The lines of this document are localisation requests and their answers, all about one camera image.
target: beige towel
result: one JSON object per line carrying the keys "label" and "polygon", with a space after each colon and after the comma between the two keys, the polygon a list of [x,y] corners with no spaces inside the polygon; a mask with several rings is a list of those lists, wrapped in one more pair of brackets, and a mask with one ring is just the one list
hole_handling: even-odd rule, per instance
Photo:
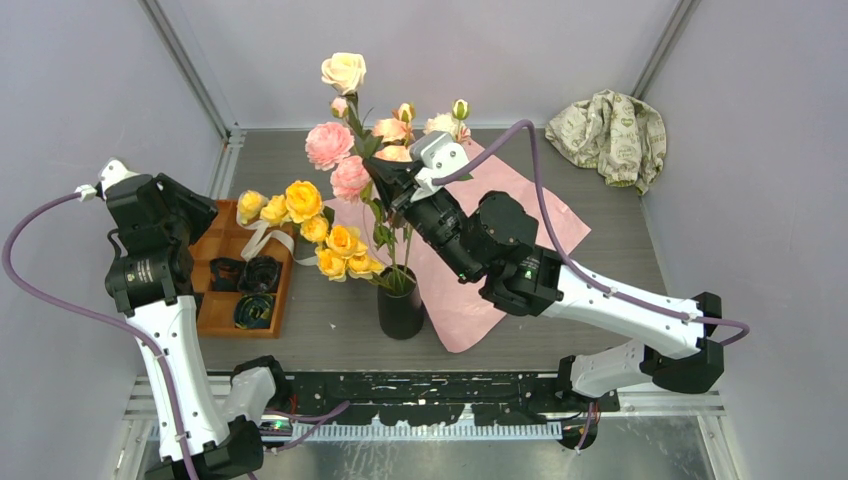
{"label": "beige towel", "polygon": [[663,169],[666,138],[659,112],[611,90],[560,112],[545,127],[545,138],[571,163],[597,168],[607,185],[635,185],[639,195]]}

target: wall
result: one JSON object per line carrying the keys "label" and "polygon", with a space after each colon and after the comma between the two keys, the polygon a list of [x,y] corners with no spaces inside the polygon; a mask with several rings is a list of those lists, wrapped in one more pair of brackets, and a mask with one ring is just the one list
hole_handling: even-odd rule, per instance
{"label": "wall", "polygon": [[[111,155],[207,187],[221,143],[133,1],[0,4],[0,236],[72,192]],[[113,228],[105,206],[71,203],[14,251],[35,285],[101,312]],[[140,355],[124,333],[21,293],[0,275],[0,478],[106,478]]]}
{"label": "wall", "polygon": [[647,101],[667,169],[644,204],[669,293],[753,334],[721,385],[752,479],[848,469],[848,4],[702,2]]}
{"label": "wall", "polygon": [[629,92],[676,3],[184,0],[191,31],[180,36],[197,39],[245,128],[331,119],[320,66],[337,51],[365,55],[372,119],[412,101],[423,122],[463,97],[469,124],[498,126],[547,122],[604,88]]}

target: crumpled cloth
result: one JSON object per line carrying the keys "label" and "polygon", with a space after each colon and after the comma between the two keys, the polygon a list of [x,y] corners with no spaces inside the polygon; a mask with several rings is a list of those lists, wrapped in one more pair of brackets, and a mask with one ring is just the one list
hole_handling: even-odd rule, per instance
{"label": "crumpled cloth", "polygon": [[597,168],[607,185],[634,185],[644,195],[663,169],[665,125],[659,112],[604,90],[571,104],[545,127],[547,138],[581,168]]}
{"label": "crumpled cloth", "polygon": [[[483,147],[473,140],[463,143],[463,148],[469,159],[473,159],[483,151]],[[529,151],[526,161],[531,161]],[[507,192],[524,206],[527,213],[539,219],[536,243],[553,248],[541,221],[539,202],[536,200],[536,191],[532,182],[494,155],[474,169],[472,175],[474,176],[472,180],[454,182],[446,187],[466,214],[471,214],[477,209],[480,197],[486,192],[490,190]],[[544,194],[557,238],[565,251],[571,252],[589,234],[589,227],[556,195],[547,189]],[[349,204],[339,199],[326,203],[336,211],[333,223],[358,227],[362,232],[362,240],[368,243],[369,253],[375,253],[371,239],[374,228],[374,215],[371,209],[362,203]],[[413,234],[412,242],[409,267],[418,278],[421,298],[427,306],[427,313],[439,339],[451,353],[459,353],[471,348],[483,339],[506,314],[480,298],[477,291],[482,287],[483,280],[464,285],[458,283],[456,274],[417,233]],[[398,242],[397,252],[404,252],[404,250],[404,243],[401,240]],[[402,253],[398,255],[398,262],[402,263]],[[376,252],[375,256],[384,264],[390,263],[385,247]]]}

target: wooden box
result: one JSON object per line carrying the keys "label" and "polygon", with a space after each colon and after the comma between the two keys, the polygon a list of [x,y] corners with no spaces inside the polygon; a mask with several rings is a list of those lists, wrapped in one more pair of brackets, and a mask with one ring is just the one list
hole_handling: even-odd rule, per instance
{"label": "wooden box", "polygon": [[[218,216],[200,240],[189,248],[194,257],[191,283],[195,293],[203,294],[203,302],[197,314],[197,334],[202,337],[279,338],[294,263],[292,255],[286,247],[275,240],[269,241],[260,252],[261,255],[269,255],[282,263],[280,283],[276,293],[273,294],[274,310],[271,314],[270,328],[245,330],[236,327],[233,311],[242,294],[213,291],[209,262],[218,257],[243,261],[241,250],[253,236],[254,231],[246,230],[236,223],[235,200],[218,200],[217,203]],[[291,225],[283,227],[282,230],[294,238],[294,229]]]}

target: vase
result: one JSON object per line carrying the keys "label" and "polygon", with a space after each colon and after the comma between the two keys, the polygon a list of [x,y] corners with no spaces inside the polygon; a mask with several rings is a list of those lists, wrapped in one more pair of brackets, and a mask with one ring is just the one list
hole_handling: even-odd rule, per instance
{"label": "vase", "polygon": [[[390,271],[387,268],[380,277],[385,279]],[[415,278],[412,270],[405,269],[405,272],[413,279]],[[418,334],[427,316],[427,309],[421,301],[421,293],[418,290],[418,282],[416,281],[412,288],[400,294],[377,287],[377,316],[380,318],[380,328],[383,329],[383,333],[395,340],[406,340]]]}

